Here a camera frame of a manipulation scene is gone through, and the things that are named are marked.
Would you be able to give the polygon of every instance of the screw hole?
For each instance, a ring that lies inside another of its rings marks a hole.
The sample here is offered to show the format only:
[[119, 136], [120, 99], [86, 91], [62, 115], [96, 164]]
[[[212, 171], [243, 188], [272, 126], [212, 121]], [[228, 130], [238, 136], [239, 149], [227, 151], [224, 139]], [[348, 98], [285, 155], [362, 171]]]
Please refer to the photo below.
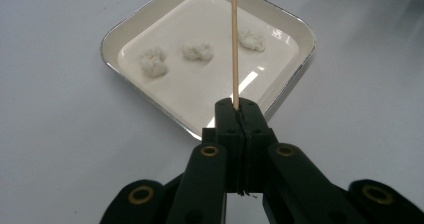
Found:
[[206, 146], [200, 149], [200, 153], [202, 153], [202, 155], [209, 157], [218, 155], [218, 152], [219, 149], [214, 146]]
[[288, 146], [280, 146], [277, 147], [277, 154], [280, 156], [292, 156], [294, 154], [294, 150]]
[[394, 201], [393, 195], [391, 193], [377, 186], [366, 185], [362, 188], [362, 193], [368, 199], [382, 205], [390, 205]]
[[128, 201], [133, 205], [142, 205], [149, 202], [153, 198], [153, 188], [143, 185], [135, 188], [128, 195]]

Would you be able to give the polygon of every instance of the white plate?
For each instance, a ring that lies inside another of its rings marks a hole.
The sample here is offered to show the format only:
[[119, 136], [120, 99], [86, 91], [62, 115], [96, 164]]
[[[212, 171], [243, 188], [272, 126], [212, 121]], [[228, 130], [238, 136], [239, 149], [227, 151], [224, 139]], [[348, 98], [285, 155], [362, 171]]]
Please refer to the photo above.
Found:
[[[153, 0], [114, 27], [103, 39], [105, 63], [128, 79], [155, 105], [200, 139], [213, 126], [214, 104], [232, 95], [230, 0]], [[240, 96], [266, 115], [315, 47], [315, 35], [299, 18], [265, 0], [238, 0], [239, 29], [260, 32], [264, 52], [239, 47]], [[185, 42], [209, 42], [209, 62], [183, 57]], [[166, 75], [152, 78], [141, 55], [159, 47]]]

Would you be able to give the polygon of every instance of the wooden stick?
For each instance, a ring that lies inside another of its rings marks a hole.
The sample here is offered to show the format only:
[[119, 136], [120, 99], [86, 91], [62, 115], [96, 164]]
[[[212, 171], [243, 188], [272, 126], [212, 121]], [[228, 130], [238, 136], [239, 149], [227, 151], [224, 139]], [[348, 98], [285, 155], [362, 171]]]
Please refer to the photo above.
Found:
[[237, 0], [231, 0], [232, 37], [233, 37], [233, 107], [239, 109], [238, 89], [238, 33], [237, 33]]

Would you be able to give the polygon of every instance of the white table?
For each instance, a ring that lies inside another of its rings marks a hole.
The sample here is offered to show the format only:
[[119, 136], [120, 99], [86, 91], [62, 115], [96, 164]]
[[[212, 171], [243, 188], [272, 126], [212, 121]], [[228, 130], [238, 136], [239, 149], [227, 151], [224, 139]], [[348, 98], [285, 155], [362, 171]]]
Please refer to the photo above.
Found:
[[[150, 0], [0, 0], [0, 223], [98, 223], [198, 143], [107, 68], [99, 45]], [[336, 185], [383, 182], [424, 209], [424, 0], [269, 0], [317, 36], [270, 120]], [[267, 223], [229, 196], [227, 223]]]

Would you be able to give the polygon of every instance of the food piece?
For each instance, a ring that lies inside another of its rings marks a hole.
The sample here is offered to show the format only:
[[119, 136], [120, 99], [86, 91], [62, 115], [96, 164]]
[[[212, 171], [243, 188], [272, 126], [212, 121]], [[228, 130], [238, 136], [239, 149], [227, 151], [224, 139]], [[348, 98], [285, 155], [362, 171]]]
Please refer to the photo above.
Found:
[[209, 61], [213, 57], [213, 50], [208, 42], [192, 40], [184, 44], [183, 55], [189, 60]]
[[244, 29], [240, 30], [238, 35], [239, 42], [244, 48], [258, 52], [265, 51], [265, 38], [261, 33]]
[[159, 47], [147, 50], [140, 59], [141, 68], [150, 77], [165, 75], [168, 67], [163, 63], [164, 55]]

